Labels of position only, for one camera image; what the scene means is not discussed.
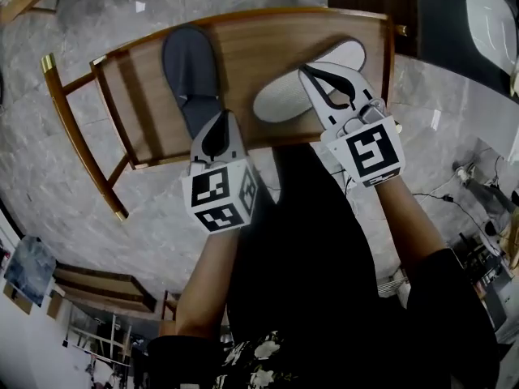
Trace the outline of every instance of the gray marble floor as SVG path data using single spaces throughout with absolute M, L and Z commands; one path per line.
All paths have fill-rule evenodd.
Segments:
M 0 194 L 26 233 L 37 235 L 64 263 L 130 273 L 156 297 L 181 291 L 205 236 L 184 211 L 180 177 L 186 163 L 125 171 L 116 191 L 131 217 L 121 224 L 84 171 L 48 97 L 40 58 L 54 52 L 64 82 L 88 62 L 132 39 L 205 15 L 266 6 L 322 4 L 325 0 L 61 0 L 55 17 L 28 14 L 1 30 L 0 63 L 6 83 L 0 116 Z M 483 174 L 494 175 L 496 154 L 461 125 L 466 80 L 397 57 L 392 104 L 404 126 L 404 179 L 414 192 L 452 193 L 483 221 L 483 210 L 452 177 L 454 159 L 474 152 Z M 93 84 L 69 97 L 88 145 L 108 173 L 122 156 Z M 318 143 L 325 165 L 338 164 Z M 269 186 L 277 185 L 268 149 L 251 153 Z M 498 162 L 501 185 L 516 187 L 519 168 Z M 452 204 L 420 199 L 448 241 L 476 230 Z M 350 201 L 368 237 L 379 276 L 398 266 L 387 223 L 373 189 L 355 187 Z

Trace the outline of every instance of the gray slipper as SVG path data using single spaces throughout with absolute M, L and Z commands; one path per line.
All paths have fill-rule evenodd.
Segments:
M 162 67 L 194 139 L 222 111 L 217 61 L 205 31 L 193 24 L 175 28 L 162 46 Z

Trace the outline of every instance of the cable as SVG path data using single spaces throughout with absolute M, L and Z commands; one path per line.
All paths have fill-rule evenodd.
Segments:
M 338 172 L 330 173 L 330 175 L 333 176 L 334 174 L 339 174 L 339 173 L 342 173 L 342 172 L 345 172 L 345 171 L 346 171 L 345 169 L 342 169 L 342 170 L 339 170 Z
M 476 222 L 476 219 L 472 217 L 470 213 L 468 213 L 450 194 L 444 194 L 443 196 L 434 196 L 433 194 L 428 193 L 413 193 L 413 196 L 427 196 L 433 199 L 437 200 L 443 200 L 447 203 L 454 203 L 456 206 L 458 206 L 463 213 L 465 213 L 476 225 L 476 227 L 479 229 L 479 232 L 487 239 L 488 244 L 492 247 L 492 249 L 497 252 L 497 254 L 501 254 L 501 251 L 497 250 L 490 242 L 490 238 L 487 236 L 487 234 L 481 229 L 478 222 Z
M 348 185 L 352 181 L 352 177 L 348 176 L 348 181 L 346 182 L 346 188 L 344 189 L 344 196 L 348 194 Z
M 470 157 L 470 160 L 466 161 L 465 163 L 463 164 L 460 164 L 461 167 L 465 167 L 467 165 L 469 165 L 470 163 L 473 163 L 476 159 L 476 157 L 481 157 L 481 155 L 484 153 L 484 152 L 488 152 L 489 150 L 491 150 L 492 147 L 487 147 L 487 148 L 484 148 L 482 151 L 480 152 L 475 152 L 471 157 Z M 456 177 L 456 173 L 454 173 L 445 183 L 439 185 L 438 187 L 435 187 L 433 190 L 431 190 L 429 193 L 432 194 L 436 191 L 438 191 L 439 189 L 441 189 L 442 187 L 445 187 L 447 184 L 449 184 L 454 178 Z
M 501 157 L 502 156 L 497 156 L 497 158 L 495 159 L 495 163 L 494 163 L 495 176 L 492 179 L 492 184 L 495 184 L 498 188 L 500 187 L 500 176 L 497 173 L 497 162 L 500 160 Z

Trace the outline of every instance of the white slipper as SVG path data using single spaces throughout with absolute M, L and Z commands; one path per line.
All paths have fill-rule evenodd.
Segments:
M 359 41 L 348 39 L 309 62 L 330 62 L 360 71 L 366 61 L 366 51 Z M 333 87 L 320 81 L 327 94 Z M 254 99 L 254 114 L 261 121 L 283 122 L 297 117 L 312 108 L 307 93 L 301 85 L 298 71 L 291 71 L 273 80 Z

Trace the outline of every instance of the human arm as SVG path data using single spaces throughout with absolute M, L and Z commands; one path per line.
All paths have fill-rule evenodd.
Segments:
M 375 188 L 398 256 L 412 279 L 420 262 L 447 245 L 400 177 Z
M 449 374 L 466 387 L 494 387 L 499 372 L 490 320 L 456 256 L 400 177 L 376 187 L 412 288 L 407 304 L 417 378 Z
M 239 229 L 210 235 L 178 301 L 176 334 L 215 340 L 219 335 Z

